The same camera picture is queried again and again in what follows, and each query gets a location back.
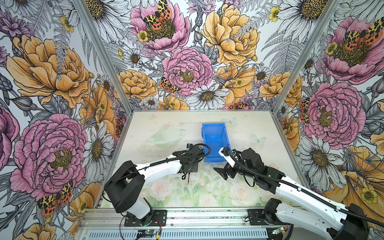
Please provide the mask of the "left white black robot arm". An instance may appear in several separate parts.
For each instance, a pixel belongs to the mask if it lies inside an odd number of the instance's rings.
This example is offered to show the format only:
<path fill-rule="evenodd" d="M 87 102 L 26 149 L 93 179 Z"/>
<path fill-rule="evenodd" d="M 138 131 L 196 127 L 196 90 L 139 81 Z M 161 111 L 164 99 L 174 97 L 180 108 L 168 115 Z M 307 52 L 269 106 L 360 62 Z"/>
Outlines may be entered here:
<path fill-rule="evenodd" d="M 181 174 L 182 180 L 188 180 L 191 173 L 198 171 L 199 163 L 211 153 L 205 144 L 188 144 L 186 150 L 176 151 L 164 160 L 135 165 L 132 161 L 124 162 L 105 183 L 104 193 L 118 214 L 138 226 L 148 226 L 157 221 L 158 214 L 151 204 L 140 197 L 145 184 L 157 181 L 168 175 Z"/>

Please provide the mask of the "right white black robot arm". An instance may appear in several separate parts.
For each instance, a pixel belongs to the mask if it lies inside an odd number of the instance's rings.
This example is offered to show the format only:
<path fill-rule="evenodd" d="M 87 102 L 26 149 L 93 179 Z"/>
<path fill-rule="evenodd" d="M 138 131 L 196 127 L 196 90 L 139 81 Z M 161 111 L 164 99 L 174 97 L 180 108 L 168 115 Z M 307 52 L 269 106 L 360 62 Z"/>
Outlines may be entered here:
<path fill-rule="evenodd" d="M 266 166 L 253 149 L 242 152 L 221 148 L 219 155 L 227 164 L 215 168 L 224 180 L 236 175 L 253 179 L 253 186 L 289 200 L 300 206 L 295 209 L 278 199 L 271 198 L 263 209 L 261 217 L 254 220 L 266 221 L 272 225 L 294 225 L 323 236 L 327 240 L 366 240 L 370 233 L 369 224 L 383 227 L 384 224 L 367 217 L 364 210 L 355 205 L 346 206 L 313 192 L 295 182 L 281 171 Z"/>

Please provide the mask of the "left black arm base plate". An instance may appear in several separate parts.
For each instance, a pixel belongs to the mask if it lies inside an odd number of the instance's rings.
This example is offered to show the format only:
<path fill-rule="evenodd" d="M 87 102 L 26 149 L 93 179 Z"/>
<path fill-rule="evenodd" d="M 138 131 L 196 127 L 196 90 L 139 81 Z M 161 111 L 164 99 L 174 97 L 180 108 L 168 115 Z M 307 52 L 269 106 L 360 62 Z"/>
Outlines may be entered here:
<path fill-rule="evenodd" d="M 165 227 L 167 222 L 167 210 L 151 210 L 144 218 L 138 219 L 128 213 L 124 221 L 125 227 Z"/>

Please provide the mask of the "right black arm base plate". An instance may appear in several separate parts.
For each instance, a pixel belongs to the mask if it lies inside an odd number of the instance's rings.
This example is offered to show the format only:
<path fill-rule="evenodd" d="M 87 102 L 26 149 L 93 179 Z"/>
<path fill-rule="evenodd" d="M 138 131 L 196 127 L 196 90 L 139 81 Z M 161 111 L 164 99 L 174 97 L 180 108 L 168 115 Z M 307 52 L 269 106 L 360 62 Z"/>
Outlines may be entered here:
<path fill-rule="evenodd" d="M 251 226 L 286 226 L 287 223 L 280 221 L 276 213 L 266 212 L 263 209 L 248 209 L 245 223 Z"/>

